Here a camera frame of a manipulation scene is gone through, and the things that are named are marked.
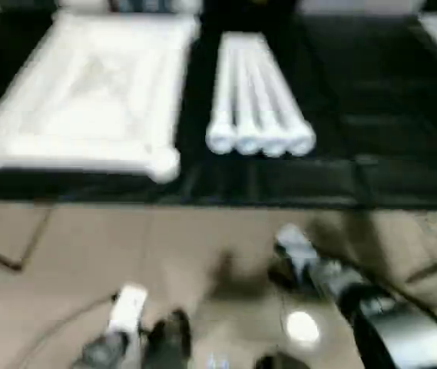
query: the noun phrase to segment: white pvc pipe frame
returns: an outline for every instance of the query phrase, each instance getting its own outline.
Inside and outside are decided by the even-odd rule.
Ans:
[[[160,74],[160,77],[157,96],[151,96],[141,88],[135,94],[135,101],[145,101],[144,105],[148,100],[157,103],[156,107],[150,109],[148,120],[141,122],[144,137],[125,141],[96,141],[94,145],[93,142],[79,139],[70,141],[22,132],[22,125],[28,118],[25,113],[42,103],[40,99],[50,91],[53,79],[60,77],[60,65],[66,62],[69,45],[76,47],[77,42],[78,46],[83,45],[80,40],[84,41],[88,25],[92,23],[94,29],[105,27],[101,35],[106,38],[106,42],[118,42],[117,36],[125,35],[118,31],[123,25],[131,30],[127,32],[127,37],[133,43],[128,44],[128,47],[136,45],[136,48],[149,52],[148,48],[142,48],[148,40],[142,41],[141,36],[150,35],[154,38],[152,41],[156,42],[154,46],[165,49],[164,54],[173,56],[167,57],[163,68],[157,70],[159,63],[153,55],[147,55],[154,61],[146,63],[147,67],[151,67],[148,74]],[[145,173],[154,181],[163,183],[175,179],[179,174],[180,160],[174,147],[174,130],[185,55],[196,31],[196,21],[188,16],[98,17],[58,13],[54,25],[0,101],[0,168],[66,168]]]
[[[235,81],[233,67],[237,75]],[[232,122],[234,85],[237,87],[237,126]],[[278,111],[274,109],[273,99]],[[253,111],[254,101],[257,117]],[[262,35],[234,32],[223,35],[206,141],[216,154],[228,153],[235,147],[243,155],[254,155],[262,149],[271,158],[286,151],[304,156],[315,146],[315,133],[303,117]]]

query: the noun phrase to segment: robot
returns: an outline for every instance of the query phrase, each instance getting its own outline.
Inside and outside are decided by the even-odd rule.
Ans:
[[[335,303],[351,325],[365,367],[437,368],[437,321],[354,267],[322,258],[294,225],[276,236],[280,266],[271,270],[288,287]]]

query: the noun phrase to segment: wire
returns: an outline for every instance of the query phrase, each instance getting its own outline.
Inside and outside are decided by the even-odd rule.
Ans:
[[[32,343],[26,347],[24,353],[21,354],[18,359],[8,366],[8,369],[26,369],[32,358],[46,345],[46,343],[53,338],[65,325],[71,323],[72,321],[76,321],[80,316],[86,314],[95,308],[100,307],[103,304],[113,301],[114,296],[117,294],[112,293],[110,295],[106,295],[102,298],[98,298],[95,301],[92,301],[90,304],[85,305],[84,307],[72,312],[68,316],[63,319],[56,321],[52,326],[48,327],[44,330],[36,339],[32,341]]]

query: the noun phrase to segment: black table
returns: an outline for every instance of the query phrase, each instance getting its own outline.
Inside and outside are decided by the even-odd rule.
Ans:
[[[0,96],[51,24],[0,14]],[[437,208],[437,52],[413,18],[298,16],[261,28],[318,145],[305,158],[218,156],[204,132],[221,27],[190,51],[177,132],[180,177],[0,171],[0,199],[292,208]]]

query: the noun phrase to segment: black surface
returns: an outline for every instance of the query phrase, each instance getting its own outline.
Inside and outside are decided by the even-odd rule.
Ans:
[[[408,18],[309,16],[294,22],[204,17],[190,52],[177,147],[181,176],[0,171],[0,198],[322,208],[437,208],[437,56]],[[255,22],[244,24],[244,19]],[[210,153],[222,27],[262,29],[318,145],[305,158]],[[50,25],[0,15],[0,96]]]

